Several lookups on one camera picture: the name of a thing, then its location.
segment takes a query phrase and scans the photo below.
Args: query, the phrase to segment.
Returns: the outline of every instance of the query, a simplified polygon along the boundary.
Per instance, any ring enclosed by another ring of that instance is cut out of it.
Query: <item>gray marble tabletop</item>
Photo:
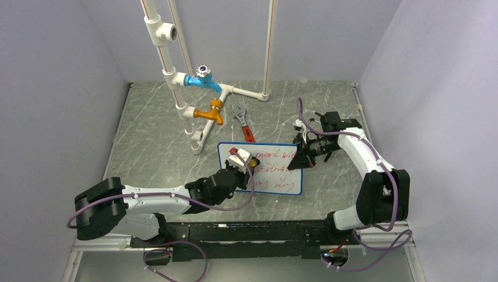
[[[261,82],[223,82],[238,88],[261,92]],[[184,88],[189,105],[207,110],[218,94],[202,88]],[[257,142],[291,143],[297,134],[292,121],[297,118],[295,100],[303,98],[304,116],[337,111],[341,118],[360,114],[347,81],[276,81],[271,84],[267,102],[233,95],[222,109],[225,123],[214,125],[199,155],[194,155],[183,133],[174,108],[171,92],[165,82],[132,84],[128,103],[117,133],[107,177],[119,176],[124,184],[138,187],[176,187],[207,177],[219,169],[217,145],[221,141],[243,142],[240,123],[233,118],[232,105],[247,108],[246,120]],[[196,120],[199,129],[206,121]],[[256,194],[252,202],[237,211],[206,211],[200,214],[165,214],[168,221],[256,221],[324,219],[327,213],[355,203],[362,176],[344,151],[337,151],[327,163],[323,156],[317,166],[303,175],[299,196]],[[247,193],[235,193],[222,207],[233,207],[246,201]]]

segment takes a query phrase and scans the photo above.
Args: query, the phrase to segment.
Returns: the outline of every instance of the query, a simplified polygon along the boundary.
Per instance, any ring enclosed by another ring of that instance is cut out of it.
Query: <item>yellow object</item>
[[[220,110],[221,108],[223,108],[223,102],[218,99],[213,99],[211,100],[210,106],[211,110],[209,112],[201,112],[200,110],[196,109],[194,111],[194,118],[216,120],[216,123],[218,125],[222,125],[223,118],[220,115]]]

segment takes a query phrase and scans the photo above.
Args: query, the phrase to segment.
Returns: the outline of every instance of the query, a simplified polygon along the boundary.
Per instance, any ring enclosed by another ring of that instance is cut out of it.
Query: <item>purple cable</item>
[[[207,272],[207,256],[206,256],[206,253],[196,244],[194,243],[191,243],[189,241],[173,241],[173,242],[169,242],[169,243],[165,243],[165,244],[159,244],[159,245],[152,245],[153,247],[167,247],[167,246],[171,246],[171,245],[176,245],[176,244],[188,244],[188,245],[191,245],[192,247],[196,248],[201,254],[202,256],[204,257],[204,270],[201,274],[201,276],[199,276],[199,278],[197,278],[196,280],[194,280],[194,282],[199,282],[201,281],[204,276],[206,276],[206,272]],[[161,252],[164,252],[164,253],[169,253],[169,251],[167,250],[164,250],[164,249],[154,249],[154,250],[150,250],[148,251],[147,253],[145,253],[143,255],[143,265],[145,266],[146,269],[156,273],[157,275],[159,275],[160,277],[163,277],[164,279],[168,280],[168,281],[171,281],[171,282],[178,282],[176,280],[173,280],[172,278],[164,275],[161,271],[157,271],[155,269],[153,269],[152,267],[150,267],[148,264],[147,264],[147,256],[150,254],[150,253],[153,253],[153,252],[157,252],[157,251],[161,251]]]
[[[306,126],[306,128],[310,131],[310,132],[313,132],[315,133],[316,135],[349,135],[349,136],[353,136],[355,138],[358,138],[359,140],[361,140],[365,145],[368,146],[368,148],[370,149],[370,151],[372,151],[372,154],[373,156],[375,157],[375,160],[380,160],[380,156],[379,154],[377,153],[377,150],[375,150],[374,146],[366,139],[362,138],[360,135],[357,135],[355,133],[352,133],[352,132],[321,132],[321,131],[318,131],[314,128],[312,128],[309,123],[306,122],[306,120],[304,119],[303,115],[302,115],[302,99],[301,97],[298,97],[297,98],[297,101],[296,101],[296,108],[297,108],[297,114],[299,116],[299,119],[300,121]],[[394,197],[394,200],[393,200],[393,209],[392,209],[392,215],[391,215],[391,222],[389,223],[389,227],[388,228],[384,228],[382,226],[379,226],[377,224],[372,224],[371,226],[364,226],[364,227],[359,227],[359,228],[356,228],[356,230],[362,230],[362,229],[367,229],[367,228],[370,228],[372,226],[378,228],[378,229],[381,229],[382,231],[385,231],[385,232],[388,232],[388,231],[391,231],[393,228],[394,228],[394,224],[396,222],[396,215],[398,213],[398,185],[396,185],[396,180],[394,179],[394,177],[392,176],[392,173],[388,170],[388,168],[382,163],[380,162],[379,166],[384,170],[384,172],[388,175],[389,177],[389,180],[391,181],[391,184],[392,184],[392,190],[393,190],[393,197]],[[409,236],[408,238],[403,241],[401,244],[397,245],[394,247],[394,244],[396,244],[396,242],[398,242],[398,240],[401,238],[401,236],[403,236],[404,234],[406,233],[409,233]],[[396,250],[398,248],[401,248],[403,247],[404,245],[406,245],[408,242],[410,242],[411,238],[412,238],[412,231],[410,229],[406,229],[405,231],[401,232],[397,238],[392,242],[392,244],[387,247],[387,248],[376,248],[376,247],[370,247],[370,246],[367,246],[365,243],[361,242],[361,240],[358,238],[358,236],[356,235],[356,232],[355,230],[353,230],[353,236],[355,238],[355,240],[361,244],[362,246],[364,246],[365,248],[368,248],[370,250],[376,250],[376,251],[385,251],[383,254],[381,254],[373,263],[369,264],[368,266],[365,266],[365,267],[362,267],[362,268],[358,268],[358,269],[343,269],[343,268],[338,268],[338,270],[341,270],[341,271],[349,271],[349,272],[355,272],[355,271],[364,271],[364,270],[367,270],[373,266],[375,266],[377,263],[379,263],[379,261],[381,261],[389,251],[391,250]]]
[[[254,189],[255,189],[255,186],[254,186],[254,176],[253,176],[253,172],[251,171],[251,167],[249,167],[249,164],[237,153],[235,152],[234,155],[239,158],[242,163],[244,164],[245,168],[247,169],[247,172],[249,173],[249,179],[251,180],[252,182],[252,185],[251,185],[251,194],[249,196],[249,199],[243,203],[242,205],[238,206],[238,207],[229,207],[227,209],[222,209],[222,208],[219,208],[219,207],[214,207],[214,206],[210,206],[208,204],[205,204],[205,203],[201,203],[195,199],[192,199],[192,198],[189,198],[189,197],[186,197],[186,196],[183,196],[183,195],[179,195],[179,194],[175,194],[174,196],[175,197],[178,197],[178,198],[181,198],[181,199],[185,199],[185,200],[188,200],[192,203],[195,203],[195,204],[198,204],[200,206],[203,206],[203,207],[206,207],[208,209],[212,209],[212,210],[221,210],[223,212],[229,212],[229,211],[233,211],[233,210],[240,210],[242,209],[243,207],[247,206],[249,204],[249,202],[253,199],[253,196],[254,196]],[[170,192],[157,192],[157,193],[136,193],[137,196],[139,197],[152,197],[152,196],[172,196],[173,194],[170,193]],[[100,200],[97,200],[93,203],[90,203],[88,204],[87,206],[85,206],[84,208],[78,210],[69,220],[68,222],[66,223],[66,226],[70,229],[75,229],[77,228],[76,226],[74,225],[71,225],[71,222],[77,218],[80,214],[82,214],[84,211],[92,208],[92,207],[95,207],[97,206],[98,204],[102,204],[106,201],[111,201],[111,200],[116,200],[116,199],[122,199],[122,198],[130,198],[130,197],[133,197],[135,196],[134,193],[129,193],[129,194],[121,194],[121,195],[115,195],[115,196],[109,196],[109,197],[105,197],[103,199],[100,199]],[[169,245],[174,245],[174,244],[188,244],[188,245],[191,245],[193,246],[194,248],[198,249],[199,252],[202,254],[202,256],[204,257],[204,271],[203,273],[201,274],[201,276],[195,280],[194,282],[198,282],[198,281],[201,281],[204,276],[206,275],[206,271],[207,271],[207,256],[206,256],[206,253],[196,244],[194,243],[191,243],[191,242],[188,242],[188,241],[173,241],[173,242],[169,242],[169,243],[166,243],[166,244],[161,244],[159,246],[153,246],[153,247],[166,247],[166,246],[169,246]],[[171,281],[171,282],[177,282],[176,280],[173,280],[171,278],[169,278],[168,276],[164,275],[163,273],[161,273],[160,271],[157,271],[155,269],[153,269],[152,267],[148,266],[147,265],[147,262],[146,262],[146,258],[147,256],[154,252],[154,251],[164,251],[164,252],[168,252],[166,250],[162,250],[162,249],[154,249],[154,250],[150,250],[148,251],[147,253],[145,253],[145,255],[143,256],[143,264],[145,265],[145,267],[156,273],[157,275],[159,275],[160,277],[163,277],[164,279],[168,280],[168,281]]]

